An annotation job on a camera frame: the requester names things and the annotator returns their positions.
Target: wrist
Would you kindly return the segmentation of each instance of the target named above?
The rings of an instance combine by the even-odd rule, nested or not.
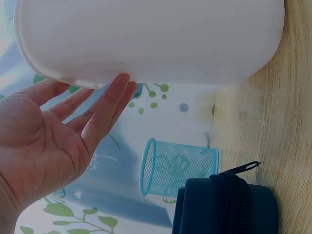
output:
[[[12,234],[20,213],[14,194],[0,176],[0,233]]]

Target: hand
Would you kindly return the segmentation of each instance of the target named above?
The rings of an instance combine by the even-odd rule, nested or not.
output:
[[[119,75],[83,115],[63,124],[91,94],[80,89],[49,110],[40,106],[68,89],[45,80],[0,101],[0,213],[19,213],[69,184],[87,168],[137,85]]]

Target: white plastic container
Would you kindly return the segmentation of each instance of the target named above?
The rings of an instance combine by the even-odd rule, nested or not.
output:
[[[137,82],[235,84],[276,52],[283,0],[17,0],[15,31],[40,75],[100,88]]]

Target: wood grain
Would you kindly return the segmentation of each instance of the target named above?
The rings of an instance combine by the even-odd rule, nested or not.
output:
[[[312,234],[312,1],[286,0],[280,47],[261,71],[217,92],[211,147],[220,169],[252,160],[241,174],[270,187],[280,207],[280,233]]]

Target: tablecloth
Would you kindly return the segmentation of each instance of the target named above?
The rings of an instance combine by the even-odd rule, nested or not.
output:
[[[24,62],[14,39],[14,0],[0,0],[0,99],[43,78]],[[66,121],[83,113],[97,90]],[[46,103],[47,109],[78,87]],[[37,201],[17,221],[16,234],[169,234],[174,198],[142,196],[140,164],[149,138],[208,147],[216,86],[139,84],[115,127],[77,181]]]

